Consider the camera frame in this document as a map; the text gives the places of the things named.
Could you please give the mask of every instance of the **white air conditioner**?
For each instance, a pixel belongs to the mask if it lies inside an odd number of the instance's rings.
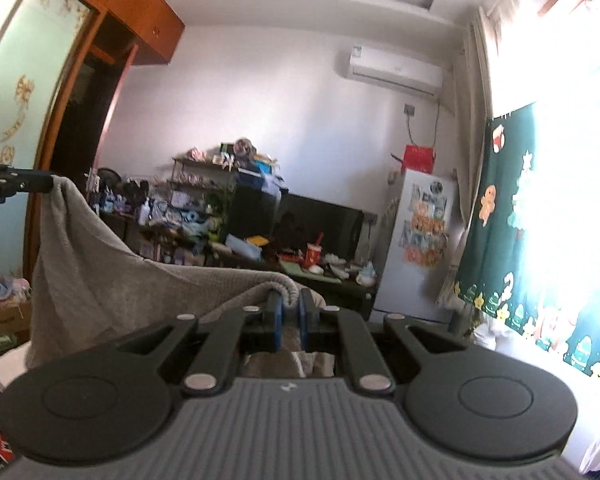
[[[349,59],[349,78],[433,101],[440,96],[442,75],[439,66],[368,46],[355,46]]]

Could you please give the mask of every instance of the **gray cloth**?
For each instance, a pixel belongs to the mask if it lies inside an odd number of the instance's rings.
[[[29,368],[185,312],[208,322],[231,308],[262,306],[272,289],[285,308],[298,304],[298,285],[284,274],[174,266],[133,254],[66,178],[54,177],[40,215]],[[314,300],[324,305],[315,293]],[[314,354],[292,353],[299,350],[297,331],[285,332],[283,348],[252,356],[245,374],[331,374],[330,356],[316,360]],[[314,361],[320,370],[314,370]]]

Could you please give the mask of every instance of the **power cord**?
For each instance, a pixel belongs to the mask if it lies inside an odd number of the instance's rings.
[[[407,133],[409,134],[409,140],[414,146],[417,146],[415,142],[413,142],[413,137],[411,137],[411,123],[409,122],[410,116],[407,114]],[[438,119],[440,118],[440,101],[438,101],[438,110],[436,111],[436,125],[433,130],[433,145],[432,148],[436,147],[436,139],[438,138]]]

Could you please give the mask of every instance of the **white refrigerator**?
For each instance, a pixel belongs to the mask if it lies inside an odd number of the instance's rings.
[[[380,283],[370,320],[399,312],[448,324],[451,312],[435,303],[462,231],[458,184],[407,170],[389,185],[379,229],[373,262]]]

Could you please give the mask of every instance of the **gingerbread man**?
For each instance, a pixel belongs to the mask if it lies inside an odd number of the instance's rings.
[[[480,212],[478,218],[482,220],[482,226],[487,225],[489,215],[496,209],[496,187],[492,184],[484,191],[484,196],[480,199]]]

